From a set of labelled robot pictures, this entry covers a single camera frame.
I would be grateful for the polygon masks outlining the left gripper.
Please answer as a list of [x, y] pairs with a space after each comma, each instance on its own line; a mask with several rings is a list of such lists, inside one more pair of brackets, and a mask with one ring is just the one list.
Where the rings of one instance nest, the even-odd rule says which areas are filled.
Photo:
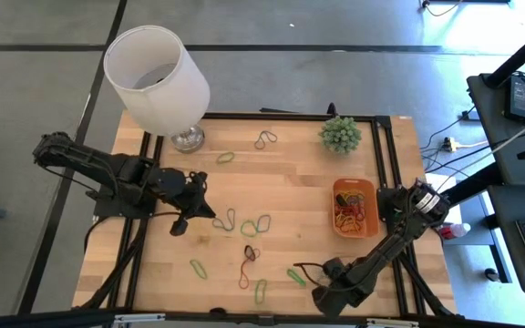
[[172, 236], [184, 234], [188, 228], [189, 219], [213, 219], [215, 217], [215, 212], [205, 199], [207, 174], [203, 171], [191, 171], [190, 179], [195, 188], [192, 203], [181, 205], [178, 197], [182, 195], [186, 185], [184, 172], [173, 168], [152, 170], [152, 196], [180, 211], [179, 217], [173, 222], [170, 229]]

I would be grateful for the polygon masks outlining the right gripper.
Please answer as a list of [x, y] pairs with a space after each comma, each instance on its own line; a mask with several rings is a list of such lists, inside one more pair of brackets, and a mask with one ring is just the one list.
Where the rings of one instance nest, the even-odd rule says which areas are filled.
[[331, 282], [336, 282], [335, 292], [326, 287], [315, 287], [312, 297], [315, 307], [326, 317], [339, 315], [339, 296], [362, 298], [370, 295], [375, 288], [373, 269], [375, 262], [368, 259], [343, 263], [339, 257], [322, 265], [324, 274]]

